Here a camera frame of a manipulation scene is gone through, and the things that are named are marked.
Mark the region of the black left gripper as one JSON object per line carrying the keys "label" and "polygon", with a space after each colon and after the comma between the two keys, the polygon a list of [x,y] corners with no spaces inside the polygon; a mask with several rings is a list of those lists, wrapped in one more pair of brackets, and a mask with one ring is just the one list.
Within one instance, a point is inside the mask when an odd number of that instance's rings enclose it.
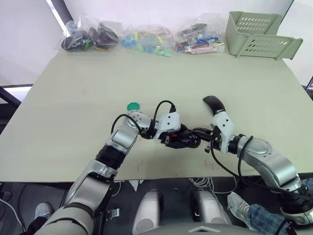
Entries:
{"label": "black left gripper", "polygon": [[167,147],[174,149],[182,148],[197,148],[200,142],[188,141],[188,135],[195,135],[196,133],[189,129],[186,125],[181,124],[180,129],[175,132],[163,132],[160,134],[161,143]]}

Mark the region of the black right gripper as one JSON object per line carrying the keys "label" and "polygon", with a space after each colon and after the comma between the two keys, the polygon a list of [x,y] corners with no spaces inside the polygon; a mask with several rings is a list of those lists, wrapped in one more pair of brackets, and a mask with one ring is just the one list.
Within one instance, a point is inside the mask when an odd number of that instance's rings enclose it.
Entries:
{"label": "black right gripper", "polygon": [[201,141],[205,141],[210,143],[210,146],[205,148],[205,152],[209,153],[212,152],[213,149],[220,151],[221,150],[221,131],[218,127],[214,127],[213,130],[207,128],[194,128],[194,132],[198,133],[197,136],[197,143],[200,144]]}

